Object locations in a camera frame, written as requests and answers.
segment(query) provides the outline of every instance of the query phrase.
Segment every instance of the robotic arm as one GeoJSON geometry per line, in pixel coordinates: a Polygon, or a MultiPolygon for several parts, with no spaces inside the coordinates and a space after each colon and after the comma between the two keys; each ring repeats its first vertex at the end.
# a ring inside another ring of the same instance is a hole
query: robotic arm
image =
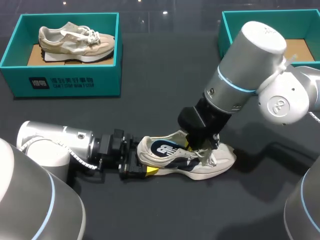
{"type": "Polygon", "coordinates": [[[196,106],[185,107],[178,117],[192,149],[217,135],[232,114],[258,94],[262,115],[274,124],[292,124],[320,108],[320,70],[293,67],[284,57],[287,44],[273,28],[247,22],[207,84],[196,106]]]}

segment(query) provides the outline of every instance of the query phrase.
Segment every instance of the shoe sole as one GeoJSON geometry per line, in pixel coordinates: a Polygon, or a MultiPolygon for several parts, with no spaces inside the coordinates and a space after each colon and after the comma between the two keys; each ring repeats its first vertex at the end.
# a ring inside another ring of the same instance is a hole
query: shoe sole
{"type": "Polygon", "coordinates": [[[81,55],[64,54],[64,53],[51,53],[51,52],[45,52],[42,50],[42,57],[46,63],[78,61],[78,62],[90,64],[90,63],[97,63],[102,60],[111,58],[113,56],[113,52],[114,50],[111,49],[110,51],[97,56],[81,56],[81,55]]]}
{"type": "Polygon", "coordinates": [[[187,177],[191,178],[192,180],[205,180],[205,179],[213,178],[213,177],[218,176],[218,175],[224,173],[225,171],[229,170],[233,165],[232,164],[228,168],[222,169],[222,170],[216,171],[216,172],[194,173],[194,172],[184,171],[184,170],[180,170],[180,169],[160,168],[156,165],[153,165],[153,164],[146,162],[146,161],[143,161],[141,159],[139,159],[139,161],[143,165],[154,167],[154,168],[159,168],[158,172],[154,176],[163,176],[163,175],[168,175],[168,174],[183,174],[183,175],[186,175],[187,177]]]}

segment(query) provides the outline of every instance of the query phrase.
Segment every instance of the silver cylinder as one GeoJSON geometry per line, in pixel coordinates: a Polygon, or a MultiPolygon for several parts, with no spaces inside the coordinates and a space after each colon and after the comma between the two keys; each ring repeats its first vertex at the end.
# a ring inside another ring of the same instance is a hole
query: silver cylinder
{"type": "Polygon", "coordinates": [[[206,99],[219,110],[238,112],[283,61],[287,44],[273,28],[247,22],[207,84],[206,99]]]}
{"type": "Polygon", "coordinates": [[[20,127],[16,147],[35,137],[44,137],[51,140],[61,141],[84,161],[92,155],[94,134],[92,131],[60,126],[36,121],[26,121],[20,127]]]}
{"type": "Polygon", "coordinates": [[[81,240],[86,211],[64,182],[0,139],[0,239],[81,240]]]}
{"type": "Polygon", "coordinates": [[[284,207],[284,225],[291,240],[320,239],[320,157],[300,180],[284,207]]]}

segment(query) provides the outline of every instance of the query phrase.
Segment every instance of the shoe insole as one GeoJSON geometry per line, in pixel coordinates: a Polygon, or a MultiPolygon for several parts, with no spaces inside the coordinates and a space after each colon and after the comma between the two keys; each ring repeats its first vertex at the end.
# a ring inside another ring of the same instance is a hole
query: shoe insole
{"type": "Polygon", "coordinates": [[[178,149],[184,149],[183,146],[169,140],[156,140],[151,144],[151,152],[161,158],[174,154],[178,149]]]}

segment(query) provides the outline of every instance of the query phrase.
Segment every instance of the beige sneaker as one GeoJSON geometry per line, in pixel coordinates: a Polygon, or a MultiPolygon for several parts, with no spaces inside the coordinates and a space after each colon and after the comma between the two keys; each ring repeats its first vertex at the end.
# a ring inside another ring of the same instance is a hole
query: beige sneaker
{"type": "Polygon", "coordinates": [[[113,56],[115,38],[68,22],[59,29],[42,26],[39,29],[39,44],[45,62],[78,60],[94,63],[113,56]]]}

